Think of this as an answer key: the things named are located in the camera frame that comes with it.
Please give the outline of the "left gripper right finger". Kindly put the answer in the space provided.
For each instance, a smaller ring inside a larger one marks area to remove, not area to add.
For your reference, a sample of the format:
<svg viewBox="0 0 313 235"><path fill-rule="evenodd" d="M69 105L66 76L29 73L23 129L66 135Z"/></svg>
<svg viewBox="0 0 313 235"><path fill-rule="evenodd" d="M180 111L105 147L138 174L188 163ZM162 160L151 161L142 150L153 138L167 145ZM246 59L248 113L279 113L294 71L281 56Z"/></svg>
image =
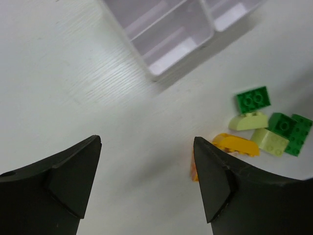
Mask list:
<svg viewBox="0 0 313 235"><path fill-rule="evenodd" d="M206 221L215 235L310 235L313 181L254 167L195 137Z"/></svg>

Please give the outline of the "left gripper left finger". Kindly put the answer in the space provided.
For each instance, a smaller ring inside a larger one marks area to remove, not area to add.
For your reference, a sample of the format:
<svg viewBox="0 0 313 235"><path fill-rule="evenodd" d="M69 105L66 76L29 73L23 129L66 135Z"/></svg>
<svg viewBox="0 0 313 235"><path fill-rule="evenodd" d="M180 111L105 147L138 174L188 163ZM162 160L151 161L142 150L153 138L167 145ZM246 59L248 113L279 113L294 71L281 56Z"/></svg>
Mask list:
<svg viewBox="0 0 313 235"><path fill-rule="evenodd" d="M93 135L0 176L2 235L75 235L84 219L100 159Z"/></svg>

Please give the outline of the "dark green square lego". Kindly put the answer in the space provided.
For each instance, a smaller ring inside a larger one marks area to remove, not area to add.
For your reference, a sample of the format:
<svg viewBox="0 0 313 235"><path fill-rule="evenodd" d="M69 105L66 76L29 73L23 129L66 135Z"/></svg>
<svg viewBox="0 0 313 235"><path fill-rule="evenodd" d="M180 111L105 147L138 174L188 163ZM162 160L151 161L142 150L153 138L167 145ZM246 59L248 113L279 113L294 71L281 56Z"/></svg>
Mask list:
<svg viewBox="0 0 313 235"><path fill-rule="evenodd" d="M271 105L266 86L236 94L240 114L253 113Z"/></svg>

